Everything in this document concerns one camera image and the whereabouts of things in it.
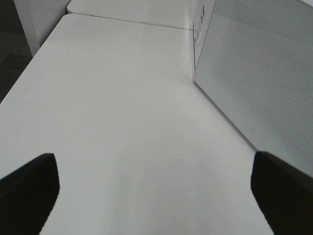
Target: black pad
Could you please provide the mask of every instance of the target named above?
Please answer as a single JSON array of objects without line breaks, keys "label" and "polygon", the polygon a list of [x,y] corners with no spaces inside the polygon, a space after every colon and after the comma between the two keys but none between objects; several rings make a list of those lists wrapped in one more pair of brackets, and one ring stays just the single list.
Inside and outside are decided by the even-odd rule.
[{"label": "black pad", "polygon": [[257,152],[253,195],[275,235],[313,234],[313,179],[267,152]]},{"label": "black pad", "polygon": [[37,235],[60,190],[53,154],[42,154],[0,180],[0,235]]}]

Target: white desk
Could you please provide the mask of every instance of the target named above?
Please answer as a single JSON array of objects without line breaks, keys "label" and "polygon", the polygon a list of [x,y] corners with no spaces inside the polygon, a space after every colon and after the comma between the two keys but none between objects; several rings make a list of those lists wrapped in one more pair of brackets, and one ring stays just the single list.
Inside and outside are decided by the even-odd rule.
[{"label": "white desk", "polygon": [[197,0],[71,0],[69,13],[192,29]]},{"label": "white desk", "polygon": [[43,235],[272,234],[254,150],[193,85],[188,45],[187,30],[61,19],[0,105],[0,177],[57,158]]}]

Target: gray carpet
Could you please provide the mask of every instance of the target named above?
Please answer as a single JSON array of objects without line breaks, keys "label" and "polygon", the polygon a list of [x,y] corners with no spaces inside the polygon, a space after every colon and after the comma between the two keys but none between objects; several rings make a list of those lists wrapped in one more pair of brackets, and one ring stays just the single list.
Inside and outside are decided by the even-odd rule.
[{"label": "gray carpet", "polygon": [[31,59],[13,0],[0,0],[0,102]]}]

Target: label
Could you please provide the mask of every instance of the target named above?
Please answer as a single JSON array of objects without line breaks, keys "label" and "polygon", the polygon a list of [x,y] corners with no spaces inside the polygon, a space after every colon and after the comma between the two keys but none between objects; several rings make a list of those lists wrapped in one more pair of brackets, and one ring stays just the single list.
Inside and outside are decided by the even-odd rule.
[{"label": "label", "polygon": [[197,68],[216,0],[198,0],[193,21],[194,70]]}]

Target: white table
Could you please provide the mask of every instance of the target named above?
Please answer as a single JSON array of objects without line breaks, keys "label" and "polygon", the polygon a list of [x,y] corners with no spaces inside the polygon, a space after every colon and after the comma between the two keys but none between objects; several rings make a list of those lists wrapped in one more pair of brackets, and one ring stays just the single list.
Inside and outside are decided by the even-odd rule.
[{"label": "white table", "polygon": [[192,29],[197,0],[71,0],[68,13]]},{"label": "white table", "polygon": [[302,0],[302,1],[307,3],[310,6],[313,6],[313,0]]},{"label": "white table", "polygon": [[61,19],[0,105],[1,178],[56,155],[41,234],[272,234],[254,149],[192,83],[188,45],[188,30]]}]

